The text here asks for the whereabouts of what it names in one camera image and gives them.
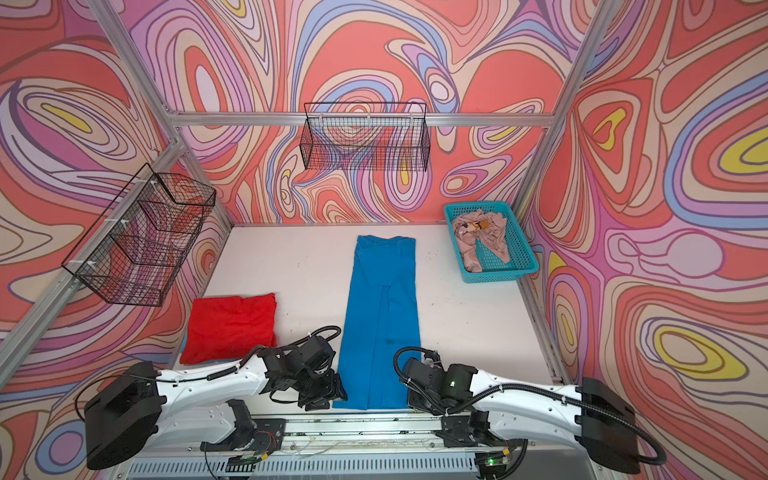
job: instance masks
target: wire basket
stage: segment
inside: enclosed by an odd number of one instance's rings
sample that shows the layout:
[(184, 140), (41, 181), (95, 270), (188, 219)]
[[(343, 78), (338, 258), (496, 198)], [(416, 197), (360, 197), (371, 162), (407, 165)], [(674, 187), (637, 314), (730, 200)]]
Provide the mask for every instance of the wire basket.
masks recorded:
[(426, 171), (427, 106), (421, 102), (305, 103), (306, 170)]
[(161, 306), (215, 201), (212, 187), (153, 172), (79, 268), (68, 259), (80, 242), (61, 265), (107, 303)]

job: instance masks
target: blue cloth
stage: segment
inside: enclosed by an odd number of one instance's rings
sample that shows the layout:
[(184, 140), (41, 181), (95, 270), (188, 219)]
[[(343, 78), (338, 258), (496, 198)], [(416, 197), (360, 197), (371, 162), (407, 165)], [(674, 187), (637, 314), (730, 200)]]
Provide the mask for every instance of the blue cloth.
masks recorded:
[[(392, 367), (395, 352), (421, 346), (416, 311), (416, 240), (357, 237), (339, 374), (344, 409), (405, 409), (407, 388)], [(400, 356), (400, 367), (418, 353)]]

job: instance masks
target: red cloth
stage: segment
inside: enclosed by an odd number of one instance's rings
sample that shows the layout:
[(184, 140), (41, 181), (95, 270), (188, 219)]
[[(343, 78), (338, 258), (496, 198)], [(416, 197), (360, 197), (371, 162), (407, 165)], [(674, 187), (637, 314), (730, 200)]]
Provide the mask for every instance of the red cloth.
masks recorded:
[(184, 365), (243, 358), (254, 346), (277, 346), (275, 294), (199, 298), (192, 303)]

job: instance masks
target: vent grille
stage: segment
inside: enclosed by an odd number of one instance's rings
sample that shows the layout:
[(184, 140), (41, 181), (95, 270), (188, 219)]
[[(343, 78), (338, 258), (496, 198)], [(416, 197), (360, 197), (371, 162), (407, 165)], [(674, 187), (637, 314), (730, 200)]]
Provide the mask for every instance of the vent grille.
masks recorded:
[[(345, 474), (405, 474), (474, 472), (475, 455), (469, 452), (360, 454), (360, 455), (273, 455), (255, 465), (227, 468), (224, 457), (208, 461), (217, 476), (291, 476)], [(201, 457), (136, 458), (128, 478), (209, 478)]]

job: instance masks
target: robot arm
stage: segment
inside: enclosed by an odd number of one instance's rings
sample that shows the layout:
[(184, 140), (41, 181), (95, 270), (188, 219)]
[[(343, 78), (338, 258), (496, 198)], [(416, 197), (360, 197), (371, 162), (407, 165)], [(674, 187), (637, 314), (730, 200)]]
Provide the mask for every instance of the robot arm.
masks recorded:
[[(409, 358), (401, 370), (398, 358), (408, 351), (424, 353), (429, 362)], [(599, 465), (633, 475), (640, 473), (639, 463), (666, 462), (661, 445), (634, 424), (632, 407), (599, 380), (584, 378), (581, 386), (545, 386), (461, 364), (445, 371), (436, 351), (420, 347), (400, 349), (394, 367), (409, 387), (409, 407), (433, 415), (470, 412), (468, 436), (476, 445), (548, 440), (585, 450)], [(638, 455), (638, 436), (653, 447), (656, 457)]]
[[(336, 333), (319, 335), (328, 329)], [(337, 326), (324, 327), (287, 346), (257, 347), (241, 360), (195, 369), (132, 365), (85, 406), (88, 467), (111, 467), (145, 446), (190, 439), (202, 441), (207, 451), (246, 448), (256, 429), (239, 399), (249, 396), (295, 389), (298, 406), (308, 411), (346, 400), (341, 378), (330, 368), (335, 352), (328, 340), (339, 333)]]

